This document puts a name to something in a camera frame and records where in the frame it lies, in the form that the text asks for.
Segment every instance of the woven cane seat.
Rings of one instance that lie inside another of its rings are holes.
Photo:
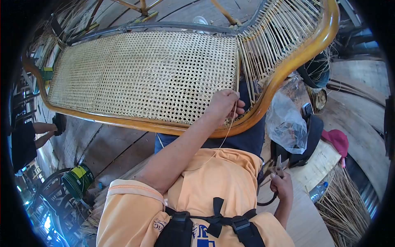
[[[214,92],[233,89],[237,41],[188,32],[131,32],[67,47],[48,102],[117,117],[192,124]]]

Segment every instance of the green bucket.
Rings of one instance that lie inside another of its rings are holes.
[[[77,201],[84,197],[93,181],[93,174],[84,163],[74,167],[62,176],[64,186]]]

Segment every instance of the wooden chair frame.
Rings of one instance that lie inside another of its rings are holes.
[[[253,15],[249,24],[254,23],[257,13],[260,8]],[[293,71],[295,71],[299,66],[306,63],[311,58],[315,57],[321,51],[323,51],[335,38],[336,33],[339,29],[339,8],[335,0],[324,1],[324,12],[322,15],[322,21],[316,29],[315,33],[310,36],[297,50],[295,50],[289,57],[287,57],[282,63],[276,68],[276,71],[271,75],[270,83],[266,89],[265,94],[261,94],[257,103],[253,108],[240,120],[233,123],[228,136],[234,136],[239,133],[246,131],[247,129],[254,126],[266,113],[271,100],[281,86],[282,82],[286,77]],[[96,32],[92,32],[81,37],[75,38],[68,42],[68,45],[72,45],[76,42],[81,42],[90,38],[94,38],[103,34],[108,34],[112,32],[128,32],[136,28],[188,28],[195,30],[202,30],[207,32],[217,32],[224,35],[237,35],[242,33],[247,29],[248,25],[244,25],[238,30],[233,30],[230,28],[223,28],[211,25],[201,25],[194,23],[181,23],[181,22],[156,22],[152,24],[138,23],[138,24],[125,24],[120,26],[115,26],[111,28],[102,29]],[[65,109],[61,107],[56,107],[51,105],[47,100],[47,93],[44,87],[43,78],[40,75],[38,68],[25,56],[22,56],[22,63],[27,72],[31,72],[37,77],[37,83],[39,85],[41,97],[48,109],[62,113],[65,115],[70,115],[73,117],[78,117],[81,119],[94,121],[98,123],[105,123],[120,127],[134,128],[138,130],[159,132],[164,134],[181,135],[189,127],[187,124],[171,123],[159,120],[150,119],[140,119],[136,117],[129,118],[119,118],[109,115],[98,115],[93,113],[85,113],[81,111]],[[227,135],[228,128],[220,127],[214,131],[211,138],[223,138]]]

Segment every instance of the pliers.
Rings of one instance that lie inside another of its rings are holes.
[[[272,168],[272,173],[275,173],[276,175],[278,175],[281,178],[284,177],[284,171],[282,170],[282,164],[281,164],[281,155],[278,156],[276,166],[274,168]],[[268,201],[266,203],[258,202],[257,205],[258,206],[267,206],[270,203],[272,203],[276,199],[277,196],[278,196],[278,192],[275,192],[273,195],[273,198],[270,201]]]

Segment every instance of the plastic bottle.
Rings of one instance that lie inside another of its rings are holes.
[[[310,199],[313,201],[313,203],[316,203],[321,198],[327,187],[328,182],[323,182],[310,191]]]

